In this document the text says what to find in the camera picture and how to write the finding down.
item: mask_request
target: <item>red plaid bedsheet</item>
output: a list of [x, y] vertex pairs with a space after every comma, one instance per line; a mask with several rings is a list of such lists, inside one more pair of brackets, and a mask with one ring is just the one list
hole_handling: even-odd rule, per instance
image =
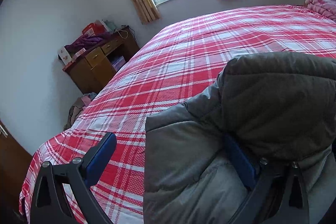
[[[202, 92], [233, 57], [278, 51], [335, 58], [336, 23], [304, 7], [285, 5], [229, 10], [164, 28], [115, 75], [71, 129], [36, 151], [20, 194], [27, 218], [43, 161], [68, 163], [106, 132], [114, 132], [116, 151], [91, 190], [114, 223], [143, 223], [146, 117]], [[71, 189], [65, 190], [77, 220], [86, 223]]]

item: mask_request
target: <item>puffer jacket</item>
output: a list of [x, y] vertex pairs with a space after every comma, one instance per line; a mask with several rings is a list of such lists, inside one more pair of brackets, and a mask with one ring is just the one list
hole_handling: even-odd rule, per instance
[[144, 224], [226, 223], [248, 192], [223, 149], [298, 161], [310, 223], [336, 197], [336, 62], [297, 52], [229, 61], [202, 93], [146, 121]]

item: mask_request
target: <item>wooden desk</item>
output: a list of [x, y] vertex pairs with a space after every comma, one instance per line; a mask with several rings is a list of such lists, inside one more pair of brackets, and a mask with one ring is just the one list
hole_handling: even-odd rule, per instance
[[128, 62], [139, 51], [130, 29], [125, 27], [122, 30], [86, 51], [65, 70], [82, 93], [99, 93], [117, 73], [110, 60], [123, 56]]

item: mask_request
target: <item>blue pad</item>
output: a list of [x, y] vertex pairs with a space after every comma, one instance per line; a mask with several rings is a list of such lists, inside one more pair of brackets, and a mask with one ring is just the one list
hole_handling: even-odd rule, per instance
[[106, 165], [109, 163], [117, 146], [117, 138], [112, 133], [102, 144], [100, 149], [86, 168], [86, 177], [84, 183], [86, 187], [96, 185], [104, 172]]
[[252, 159], [247, 151], [243, 151], [236, 140], [229, 134], [224, 134], [224, 149], [241, 182], [245, 187], [251, 190], [254, 189], [260, 171], [257, 161]]

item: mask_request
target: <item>pile of clothes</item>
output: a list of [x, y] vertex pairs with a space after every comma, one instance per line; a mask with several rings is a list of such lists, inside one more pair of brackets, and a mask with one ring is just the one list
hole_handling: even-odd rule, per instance
[[72, 44], [66, 45], [64, 47], [69, 53], [75, 54], [76, 52], [78, 52], [82, 48], [84, 48], [86, 50], [91, 49], [92, 47], [97, 45], [102, 40], [109, 39], [110, 35], [111, 34], [109, 32], [104, 32], [104, 33], [100, 33], [100, 34], [97, 34], [97, 35], [92, 35], [90, 37], [89, 37], [88, 34], [84, 34], [84, 35], [78, 37], [76, 39], [76, 41], [73, 42]]
[[63, 130], [67, 130], [72, 127], [80, 114], [85, 110], [86, 107], [92, 102], [92, 100], [97, 96], [95, 92], [86, 93], [82, 97], [79, 97], [76, 102], [73, 103], [69, 110], [68, 122], [64, 126]]

